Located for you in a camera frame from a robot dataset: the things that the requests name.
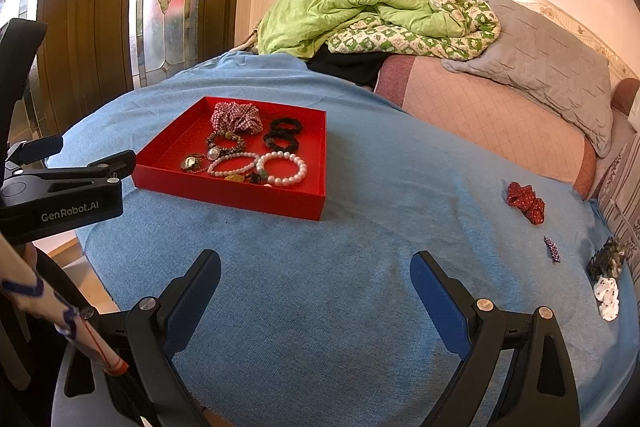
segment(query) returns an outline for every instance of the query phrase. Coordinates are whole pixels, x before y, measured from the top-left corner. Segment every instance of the red polka dot scrunchie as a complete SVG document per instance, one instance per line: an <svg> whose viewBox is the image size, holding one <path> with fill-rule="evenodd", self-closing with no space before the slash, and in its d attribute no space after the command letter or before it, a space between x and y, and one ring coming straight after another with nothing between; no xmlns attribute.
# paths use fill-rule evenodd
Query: red polka dot scrunchie
<svg viewBox="0 0 640 427"><path fill-rule="evenodd" d="M545 202L536 197L531 185L521 187L519 183L510 183L507 204L519 208L534 225L541 225L545 221Z"/></svg>

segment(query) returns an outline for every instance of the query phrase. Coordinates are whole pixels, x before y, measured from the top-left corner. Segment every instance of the gray pillow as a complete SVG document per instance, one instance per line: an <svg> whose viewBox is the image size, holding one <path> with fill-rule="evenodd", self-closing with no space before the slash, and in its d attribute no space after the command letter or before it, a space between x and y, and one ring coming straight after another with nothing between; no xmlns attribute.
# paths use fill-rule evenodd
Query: gray pillow
<svg viewBox="0 0 640 427"><path fill-rule="evenodd" d="M467 62L443 58L443 67L519 89L577 126L598 156L606 156L613 124L607 59L521 4L511 0L484 1L502 26L497 41L484 54Z"/></svg>

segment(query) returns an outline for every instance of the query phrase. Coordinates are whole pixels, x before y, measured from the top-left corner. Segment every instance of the small purple hair clip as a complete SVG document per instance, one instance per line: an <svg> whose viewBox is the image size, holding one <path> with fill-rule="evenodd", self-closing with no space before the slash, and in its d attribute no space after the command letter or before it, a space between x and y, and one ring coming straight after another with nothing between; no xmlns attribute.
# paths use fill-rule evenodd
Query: small purple hair clip
<svg viewBox="0 0 640 427"><path fill-rule="evenodd" d="M560 253L558 252L558 247L556 247L556 244L551 239L546 237L546 235L545 243L549 247L549 251L551 252L551 259L553 259L554 264L560 263Z"/></svg>

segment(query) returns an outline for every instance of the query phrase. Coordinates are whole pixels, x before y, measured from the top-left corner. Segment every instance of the pink mattress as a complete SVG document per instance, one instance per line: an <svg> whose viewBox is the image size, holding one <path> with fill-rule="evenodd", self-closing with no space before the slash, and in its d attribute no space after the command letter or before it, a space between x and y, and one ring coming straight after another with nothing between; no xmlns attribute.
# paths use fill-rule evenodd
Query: pink mattress
<svg viewBox="0 0 640 427"><path fill-rule="evenodd" d="M572 184L583 198L590 191L596 166L591 143L511 87L450 73L439 58L394 55L381 69L375 93L535 174Z"/></svg>

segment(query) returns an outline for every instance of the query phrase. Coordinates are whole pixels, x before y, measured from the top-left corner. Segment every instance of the blue gripper pad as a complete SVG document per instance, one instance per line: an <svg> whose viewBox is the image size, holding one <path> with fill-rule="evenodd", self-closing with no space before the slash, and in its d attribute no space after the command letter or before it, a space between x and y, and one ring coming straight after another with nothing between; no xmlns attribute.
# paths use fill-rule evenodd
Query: blue gripper pad
<svg viewBox="0 0 640 427"><path fill-rule="evenodd" d="M446 277L442 270L440 272L441 277ZM460 359L466 359L472 346L465 315L420 253L416 253L411 259L409 273L445 347Z"/></svg>

